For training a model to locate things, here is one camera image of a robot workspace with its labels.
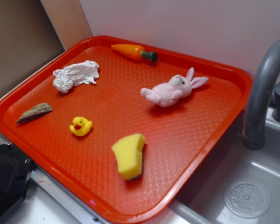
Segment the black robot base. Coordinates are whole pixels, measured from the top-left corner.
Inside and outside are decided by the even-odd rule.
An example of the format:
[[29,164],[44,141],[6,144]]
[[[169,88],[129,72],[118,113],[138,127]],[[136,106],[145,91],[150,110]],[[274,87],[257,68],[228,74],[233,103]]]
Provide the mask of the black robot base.
[[34,166],[15,144],[0,145],[0,221],[25,200]]

